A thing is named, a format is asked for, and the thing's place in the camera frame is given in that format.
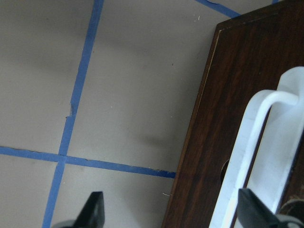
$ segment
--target concrete floor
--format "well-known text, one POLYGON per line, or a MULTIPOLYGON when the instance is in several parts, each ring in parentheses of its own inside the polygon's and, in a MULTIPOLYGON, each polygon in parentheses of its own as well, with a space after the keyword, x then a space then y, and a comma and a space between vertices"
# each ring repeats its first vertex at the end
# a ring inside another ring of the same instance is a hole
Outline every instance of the concrete floor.
POLYGON ((215 26, 272 3, 2 1, 0 227, 160 227, 215 26))

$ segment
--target wooden cabinet door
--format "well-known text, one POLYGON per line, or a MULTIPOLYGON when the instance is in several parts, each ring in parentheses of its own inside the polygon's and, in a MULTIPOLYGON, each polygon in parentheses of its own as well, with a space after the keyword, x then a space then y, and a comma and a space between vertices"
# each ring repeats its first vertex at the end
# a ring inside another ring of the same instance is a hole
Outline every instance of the wooden cabinet door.
MULTIPOLYGON (((304 66, 304 1, 283 1, 217 25, 163 228, 207 228, 247 103, 304 66)), ((285 196, 304 186, 300 145, 285 196)))

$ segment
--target blue tape line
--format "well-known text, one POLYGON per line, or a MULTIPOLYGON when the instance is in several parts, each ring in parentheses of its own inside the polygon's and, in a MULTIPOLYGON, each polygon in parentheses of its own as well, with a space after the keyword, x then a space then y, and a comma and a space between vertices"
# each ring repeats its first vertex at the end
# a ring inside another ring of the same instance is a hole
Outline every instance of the blue tape line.
POLYGON ((213 10, 215 10, 215 11, 217 11, 217 12, 219 12, 219 13, 221 13, 221 14, 224 14, 224 15, 230 17, 230 18, 235 18, 235 17, 240 16, 239 13, 237 13, 237 12, 235 12, 235 11, 233 11, 233 10, 231 10, 231 9, 227 8, 226 6, 223 6, 221 4, 211 3, 207 0, 196 0, 196 1, 205 5, 205 6, 207 6, 207 7, 209 7, 209 8, 211 8, 211 9, 213 9, 213 10))
POLYGON ((78 68, 78 74, 75 80, 74 89, 71 97, 71 115, 66 118, 66 124, 63 130, 61 144, 59 147, 60 155, 67 155, 67 150, 70 144, 72 131, 74 128, 74 123, 76 119, 76 114, 78 111, 79 101, 84 87, 86 72, 89 66, 91 53, 96 37, 96 32, 98 28, 98 23, 101 16, 101 11, 103 8, 104 0, 95 0, 92 10, 91 19, 89 22, 89 27, 87 30, 85 44, 81 55, 81 60, 78 68))
POLYGON ((59 161, 56 166, 51 190, 48 195, 47 207, 46 207, 46 211, 44 213, 42 228, 50 228, 50 226, 51 226, 54 209, 55 209, 55 204, 56 204, 56 200, 58 197, 63 172, 65 170, 65 160, 66 160, 66 157, 63 157, 63 160, 59 161))
POLYGON ((174 172, 168 172, 168 171, 163 171, 163 170, 154 170, 154 169, 145 168, 145 167, 130 166, 130 165, 124 165, 124 164, 118 164, 118 163, 112 163, 112 162, 88 160, 88 159, 84 159, 84 158, 77 158, 77 157, 71 157, 71 156, 67 156, 66 162, 67 162, 67 164, 80 165, 80 166, 86 166, 86 167, 92 167, 92 168, 116 170, 116 171, 122 171, 122 172, 132 172, 132 173, 139 173, 139 174, 173 178, 173 179, 175 178, 174 172))
POLYGON ((17 150, 9 147, 0 147, 0 154, 10 155, 21 158, 31 158, 49 162, 58 162, 62 160, 62 156, 53 153, 35 152, 28 150, 17 150))

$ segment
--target floor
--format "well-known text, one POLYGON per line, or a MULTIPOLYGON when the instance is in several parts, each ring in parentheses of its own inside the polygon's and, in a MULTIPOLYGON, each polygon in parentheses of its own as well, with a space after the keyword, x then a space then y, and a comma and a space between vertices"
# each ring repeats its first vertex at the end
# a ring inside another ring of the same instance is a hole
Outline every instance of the floor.
POLYGON ((2 1, 0 227, 160 227, 216 24, 276 2, 2 1))

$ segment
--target white handle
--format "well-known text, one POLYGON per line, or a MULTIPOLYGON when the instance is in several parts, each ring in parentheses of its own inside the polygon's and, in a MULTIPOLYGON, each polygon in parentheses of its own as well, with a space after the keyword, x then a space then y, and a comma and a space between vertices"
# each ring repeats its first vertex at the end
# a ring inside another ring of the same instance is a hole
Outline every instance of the white handle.
POLYGON ((263 90, 249 101, 230 157, 209 228, 229 228, 237 206, 238 189, 242 188, 255 151, 265 117, 276 103, 297 104, 299 97, 285 91, 263 90))

